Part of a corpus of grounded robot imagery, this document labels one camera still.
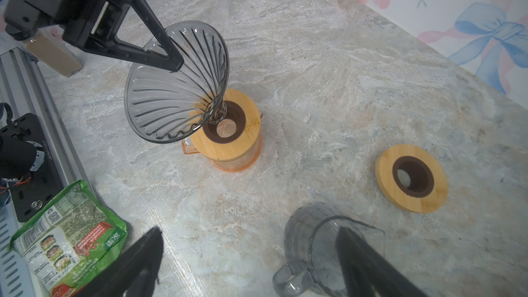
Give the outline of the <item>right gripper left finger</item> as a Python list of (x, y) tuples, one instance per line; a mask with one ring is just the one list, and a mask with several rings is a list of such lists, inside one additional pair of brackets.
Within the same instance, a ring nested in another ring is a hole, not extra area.
[(152, 296), (163, 254), (162, 231), (155, 226), (76, 295)]

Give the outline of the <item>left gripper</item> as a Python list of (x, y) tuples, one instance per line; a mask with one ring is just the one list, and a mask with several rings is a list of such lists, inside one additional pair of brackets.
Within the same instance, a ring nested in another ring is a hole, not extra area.
[(84, 52), (179, 71), (184, 59), (147, 0), (7, 0), (6, 31), (21, 41), (59, 25)]

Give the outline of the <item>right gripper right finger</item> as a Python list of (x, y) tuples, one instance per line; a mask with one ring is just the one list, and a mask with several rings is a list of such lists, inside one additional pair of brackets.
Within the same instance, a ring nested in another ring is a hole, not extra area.
[(352, 229), (339, 229), (335, 243), (349, 296), (426, 295)]

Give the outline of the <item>grey glass dripper cone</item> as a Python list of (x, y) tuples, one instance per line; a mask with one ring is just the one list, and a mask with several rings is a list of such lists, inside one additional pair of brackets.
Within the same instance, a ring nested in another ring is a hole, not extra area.
[(142, 139), (166, 144), (183, 140), (227, 115), (224, 95), (230, 72), (227, 45), (207, 23), (184, 21), (166, 32), (184, 63), (169, 72), (135, 63), (126, 81), (126, 118)]

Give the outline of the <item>grey glass carafe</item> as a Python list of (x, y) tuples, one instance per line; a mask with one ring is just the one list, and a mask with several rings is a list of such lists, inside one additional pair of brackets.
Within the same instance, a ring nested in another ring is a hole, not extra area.
[(336, 239), (341, 228), (349, 228), (381, 255), (385, 253), (383, 230), (342, 214), (323, 202), (297, 209), (285, 227), (287, 263), (272, 278), (279, 296), (299, 296), (307, 290), (328, 296), (348, 296)]

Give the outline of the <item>green snack bag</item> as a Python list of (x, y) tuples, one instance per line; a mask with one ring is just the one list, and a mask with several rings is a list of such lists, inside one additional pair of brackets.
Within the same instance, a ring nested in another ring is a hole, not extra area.
[(10, 239), (49, 296), (73, 296), (120, 255), (127, 225), (86, 181), (64, 188)]

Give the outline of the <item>orange glass carafe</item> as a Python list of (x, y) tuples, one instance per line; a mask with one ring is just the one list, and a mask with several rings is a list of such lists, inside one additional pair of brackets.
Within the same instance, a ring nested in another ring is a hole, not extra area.
[[(219, 170), (227, 173), (238, 173), (249, 169), (258, 160), (259, 156), (261, 155), (262, 145), (262, 135), (259, 134), (257, 141), (242, 156), (230, 160), (216, 160), (208, 158), (208, 161)], [(192, 143), (190, 137), (187, 137), (181, 141), (181, 148), (183, 153), (186, 155), (201, 154)]]

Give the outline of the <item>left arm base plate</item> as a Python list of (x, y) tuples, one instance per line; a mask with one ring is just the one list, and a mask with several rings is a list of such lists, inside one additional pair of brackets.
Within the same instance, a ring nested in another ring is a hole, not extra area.
[(21, 223), (29, 221), (60, 191), (63, 184), (48, 141), (34, 114), (14, 118), (11, 106), (1, 103), (1, 196), (13, 202)]

